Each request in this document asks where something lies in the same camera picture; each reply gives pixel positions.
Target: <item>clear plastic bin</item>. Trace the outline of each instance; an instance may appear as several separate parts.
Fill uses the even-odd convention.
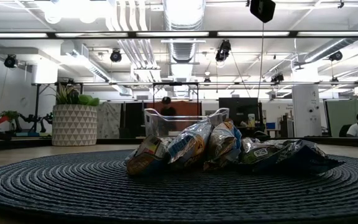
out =
[[[229,108],[221,108],[209,116],[162,116],[155,109],[144,110],[146,136],[153,134],[157,137],[177,136],[192,124],[209,119],[217,126],[229,117]]]

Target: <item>floor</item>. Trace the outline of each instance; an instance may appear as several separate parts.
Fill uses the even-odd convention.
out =
[[[27,149],[11,149],[0,151],[0,166],[43,156],[78,152],[135,149],[136,147],[136,145],[97,145],[85,147],[35,147]],[[358,147],[319,145],[319,148],[327,154],[358,158]],[[11,220],[8,217],[4,217],[3,214],[0,214],[0,224],[22,224],[22,222]]]

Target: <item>white column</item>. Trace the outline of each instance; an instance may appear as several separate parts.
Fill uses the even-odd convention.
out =
[[[318,71],[310,65],[302,70],[294,70],[294,82],[317,82]],[[296,85],[292,88],[294,107],[295,137],[321,135],[321,115],[318,85]]]

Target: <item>blue woven rug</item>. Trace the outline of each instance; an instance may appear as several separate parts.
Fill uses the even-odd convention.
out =
[[[123,161],[129,153],[66,154],[0,167],[0,209],[87,223],[358,219],[358,159],[331,156],[346,163],[305,177],[222,170],[132,178]]]

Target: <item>white planter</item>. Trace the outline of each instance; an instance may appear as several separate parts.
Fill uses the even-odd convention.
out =
[[[95,106],[55,105],[52,145],[91,146],[96,144],[98,114]]]

